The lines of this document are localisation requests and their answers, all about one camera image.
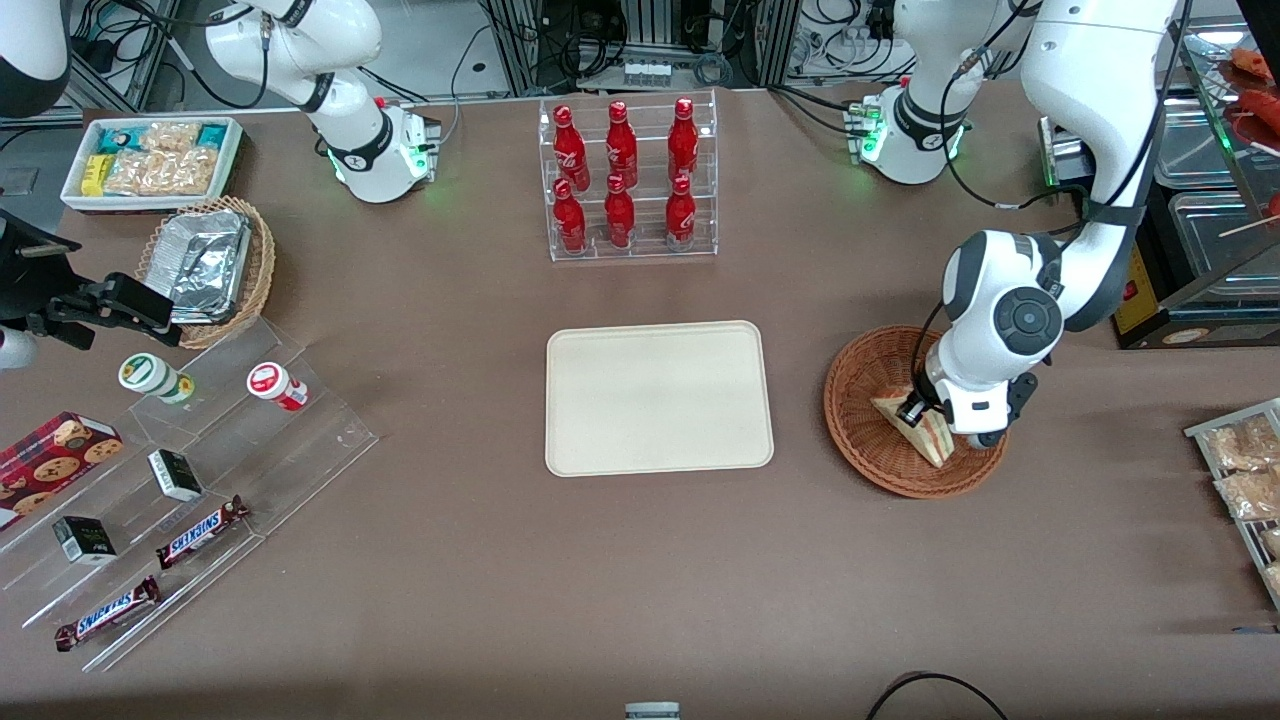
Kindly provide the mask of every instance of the cookie box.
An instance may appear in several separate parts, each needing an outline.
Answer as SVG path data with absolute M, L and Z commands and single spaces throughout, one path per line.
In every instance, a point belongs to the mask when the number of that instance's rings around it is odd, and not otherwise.
M 0 530 L 82 478 L 124 447 L 110 425 L 59 413 L 0 451 Z

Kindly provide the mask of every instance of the snack box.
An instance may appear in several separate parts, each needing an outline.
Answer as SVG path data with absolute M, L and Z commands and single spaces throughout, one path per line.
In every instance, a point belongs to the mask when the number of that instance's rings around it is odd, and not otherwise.
M 56 418 L 0 451 L 0 530 L 120 452 L 115 428 L 74 413 Z
M 99 152 L 99 146 L 102 142 L 102 135 L 108 129 L 118 128 L 123 124 L 145 126 L 152 122 L 201 123 L 205 126 L 227 127 L 227 135 L 223 137 L 223 143 L 218 150 L 218 164 L 214 165 L 214 178 L 209 182 L 209 190 L 204 195 L 156 195 L 150 197 L 122 197 L 105 195 L 93 197 L 82 195 L 81 179 L 84 177 L 84 168 L 88 164 L 90 158 Z M 63 183 L 63 204 L 73 210 L 79 210 L 86 214 L 136 214 L 160 213 L 186 208 L 207 200 L 215 200 L 223 196 L 223 190 L 230 179 L 232 168 L 236 164 L 236 152 L 239 149 L 242 135 L 243 131 L 241 124 L 227 115 L 141 115 L 93 120 L 87 128 L 84 128 L 84 136 L 81 137 L 79 149 L 76 151 L 76 160 L 72 163 L 72 169 L 67 173 L 67 182 Z

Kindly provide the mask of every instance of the brown tablecloth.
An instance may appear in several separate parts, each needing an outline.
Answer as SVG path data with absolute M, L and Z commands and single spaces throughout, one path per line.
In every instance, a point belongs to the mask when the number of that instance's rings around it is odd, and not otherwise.
M 439 181 L 385 206 L 334 181 L 302 115 L 243 115 L 237 193 L 279 245 L 266 315 L 385 439 L 106 674 L 0 607 L 0 702 L 17 703 L 0 715 L 588 719 L 669 698 L 689 720 L 845 719 L 931 669 L 1014 717 L 1275 716 L 1280 638 L 1229 634 L 1274 615 L 1180 429 L 1280 395 L 1276 352 L 1068 337 L 991 480 L 890 496 L 827 437 L 832 356 L 919 323 L 973 231 L 1057 227 L 1066 204 L 895 186 L 765 92 L 718 99 L 721 255 L 613 268 L 547 258 L 535 102 L 466 106 Z M 972 117 L 966 178 L 1036 190 L 1019 87 L 992 83 Z M 61 231 L 100 277 L 132 269 L 155 223 L 68 213 Z M 739 318 L 764 338 L 768 466 L 547 470 L 552 333 Z M 115 416 L 136 400 L 115 366 L 156 345 L 114 331 L 41 350 L 0 375 L 5 442 L 63 409 Z M 913 687 L 882 717 L 984 712 Z

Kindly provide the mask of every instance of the coca-cola bottle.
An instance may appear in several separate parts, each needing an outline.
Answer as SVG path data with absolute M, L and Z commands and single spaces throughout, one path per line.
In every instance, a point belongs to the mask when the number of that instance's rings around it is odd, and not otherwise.
M 636 152 L 636 131 L 627 122 L 627 104 L 609 102 L 609 135 L 604 138 L 609 152 L 609 172 L 622 176 L 627 187 L 640 182 L 640 159 Z
M 591 173 L 586 169 L 586 143 L 573 127 L 573 113 L 567 105 L 558 105 L 552 118 L 556 119 L 556 164 L 575 190 L 586 192 L 591 187 Z
M 684 252 L 694 246 L 694 213 L 698 205 L 689 195 L 689 176 L 680 174 L 671 181 L 667 199 L 667 247 Z
M 609 176 L 609 196 L 604 199 L 604 217 L 609 222 L 609 242 L 618 250 L 631 247 L 636 229 L 636 206 L 627 193 L 621 173 Z
M 556 215 L 561 246 L 570 255 L 581 255 L 586 252 L 586 215 L 582 214 L 582 206 L 573 197 L 573 188 L 567 179 L 556 178 L 552 190 L 556 192 L 552 214 Z
M 698 167 L 698 127 L 694 126 L 694 101 L 687 97 L 676 100 L 676 122 L 671 124 L 667 136 L 667 176 L 672 182 L 681 173 L 694 177 Z

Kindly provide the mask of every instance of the brown wicker basket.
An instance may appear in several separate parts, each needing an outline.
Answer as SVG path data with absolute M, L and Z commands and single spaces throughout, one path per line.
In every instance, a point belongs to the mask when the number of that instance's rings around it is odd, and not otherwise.
M 831 439 L 867 479 L 908 497 L 950 497 L 987 479 L 1005 456 L 1009 436 L 986 451 L 957 438 L 955 454 L 934 468 L 872 406 L 872 395 L 911 383 L 911 350 L 919 334 L 920 328 L 888 325 L 846 345 L 827 373 L 822 405 Z M 940 337 L 931 332 L 924 350 Z
M 257 210 L 238 197 L 219 197 L 207 202 L 200 202 L 178 210 L 179 213 L 212 213 L 215 210 L 236 210 L 253 222 L 253 234 L 250 238 L 250 255 L 244 259 L 244 279 L 241 283 L 239 297 L 237 299 L 236 315 L 221 325 L 183 325 L 182 347 L 187 350 L 205 350 L 214 345 L 233 329 L 243 325 L 262 313 L 266 305 L 266 296 L 271 291 L 271 273 L 275 270 L 275 240 L 271 237 L 271 228 L 266 227 L 262 215 Z M 151 254 L 156 249 L 156 240 L 160 237 L 160 227 L 151 233 L 151 240 L 142 250 L 142 260 L 133 277 L 142 279 L 151 268 Z

